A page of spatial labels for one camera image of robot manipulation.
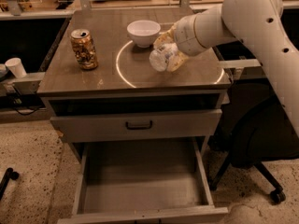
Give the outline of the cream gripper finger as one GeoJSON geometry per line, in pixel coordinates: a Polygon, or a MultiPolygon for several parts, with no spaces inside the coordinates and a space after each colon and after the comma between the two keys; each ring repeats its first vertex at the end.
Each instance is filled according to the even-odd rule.
{"type": "Polygon", "coordinates": [[[162,46],[174,43],[174,32],[176,30],[175,26],[172,26],[169,30],[159,35],[159,37],[154,41],[153,48],[159,49],[162,46]]]}
{"type": "Polygon", "coordinates": [[[174,72],[178,70],[185,62],[187,62],[189,57],[182,52],[173,53],[169,57],[168,66],[166,68],[167,72],[174,72]]]}

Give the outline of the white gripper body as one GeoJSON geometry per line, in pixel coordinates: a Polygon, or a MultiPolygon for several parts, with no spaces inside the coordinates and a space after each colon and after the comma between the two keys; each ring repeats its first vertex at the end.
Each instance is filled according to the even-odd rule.
{"type": "Polygon", "coordinates": [[[206,50],[195,32],[195,15],[183,17],[175,23],[174,41],[178,49],[188,56],[196,56],[206,50]]]}

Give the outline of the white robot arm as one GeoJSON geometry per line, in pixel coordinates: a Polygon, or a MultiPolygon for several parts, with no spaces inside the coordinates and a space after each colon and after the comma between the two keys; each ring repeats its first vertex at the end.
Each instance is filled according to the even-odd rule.
{"type": "Polygon", "coordinates": [[[154,46],[174,42],[180,51],[195,56],[217,45],[242,42],[262,65],[299,134],[299,51],[281,23],[282,10],[282,0],[223,0],[175,22],[154,46]]]}

